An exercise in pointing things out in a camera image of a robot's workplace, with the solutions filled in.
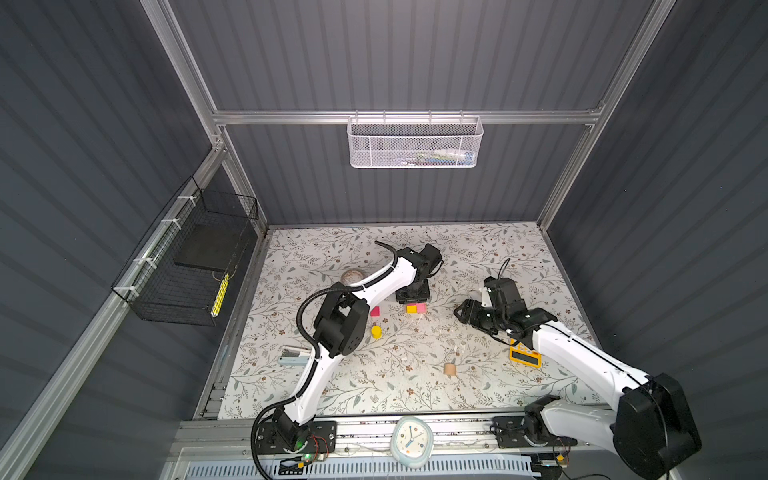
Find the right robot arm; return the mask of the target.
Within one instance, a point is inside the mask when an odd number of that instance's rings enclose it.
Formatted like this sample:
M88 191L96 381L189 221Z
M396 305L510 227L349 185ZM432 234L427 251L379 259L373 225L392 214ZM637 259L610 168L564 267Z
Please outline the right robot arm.
M511 347L524 346L563 366L605 401L603 408L571 404L547 394L526 406L519 429L533 446L562 437L616 454L636 475L659 479L700 452L702 440L681 384L652 376L612 357L573 333L555 315L530 309L510 278L488 277L482 298L467 298L454 315Z

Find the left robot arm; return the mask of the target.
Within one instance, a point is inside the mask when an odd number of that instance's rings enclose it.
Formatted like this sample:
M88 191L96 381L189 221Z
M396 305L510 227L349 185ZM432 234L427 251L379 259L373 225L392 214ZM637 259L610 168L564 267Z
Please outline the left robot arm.
M364 339L374 307L392 295L404 296L408 302L429 299L428 279L442 265L440 250L431 244L420 251L377 244L392 253L388 264L350 285L337 282L300 305L296 321L301 335L311 344L310 359L288 402L278 408L277 418L297 427L314 419L322 391L335 369Z

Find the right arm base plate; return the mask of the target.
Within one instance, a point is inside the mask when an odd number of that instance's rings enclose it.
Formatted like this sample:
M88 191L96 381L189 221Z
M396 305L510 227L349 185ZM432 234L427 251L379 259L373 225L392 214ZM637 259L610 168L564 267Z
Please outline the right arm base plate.
M574 438L551 434L541 421L521 412L494 416L489 431L502 449L563 447L569 450L578 444Z

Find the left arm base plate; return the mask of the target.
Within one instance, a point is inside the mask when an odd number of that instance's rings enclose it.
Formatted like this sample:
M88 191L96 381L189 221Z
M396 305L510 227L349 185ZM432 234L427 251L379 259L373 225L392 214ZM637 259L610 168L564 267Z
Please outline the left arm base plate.
M315 420L306 426L294 427L268 420L255 430L251 448L259 455L333 453L337 427L335 421Z

